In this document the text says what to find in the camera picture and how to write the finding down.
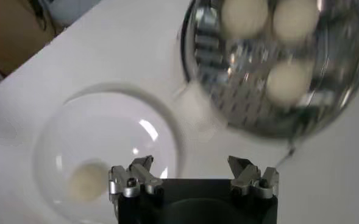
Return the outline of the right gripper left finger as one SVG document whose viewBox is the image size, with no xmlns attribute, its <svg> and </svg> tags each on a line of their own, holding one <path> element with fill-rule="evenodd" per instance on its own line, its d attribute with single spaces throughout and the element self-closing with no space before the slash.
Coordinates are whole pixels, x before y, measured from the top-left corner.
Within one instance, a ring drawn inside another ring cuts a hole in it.
<svg viewBox="0 0 359 224">
<path fill-rule="evenodd" d="M 108 172 L 108 196 L 117 200 L 120 196 L 134 198 L 145 192 L 148 195 L 161 197 L 164 194 L 163 180 L 153 176 L 151 169 L 152 155 L 135 158 L 128 168 L 112 166 Z"/>
</svg>

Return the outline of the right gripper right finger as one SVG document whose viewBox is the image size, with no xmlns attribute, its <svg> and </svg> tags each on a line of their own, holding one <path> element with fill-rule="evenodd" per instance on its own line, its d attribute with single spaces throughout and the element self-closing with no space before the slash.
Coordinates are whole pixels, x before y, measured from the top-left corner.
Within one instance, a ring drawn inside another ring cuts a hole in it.
<svg viewBox="0 0 359 224">
<path fill-rule="evenodd" d="M 240 197 L 254 195 L 260 199 L 278 197 L 279 173 L 275 167 L 267 167 L 261 173 L 248 159 L 229 156 L 227 162 L 234 176 L 230 181 L 232 193 Z"/>
</svg>

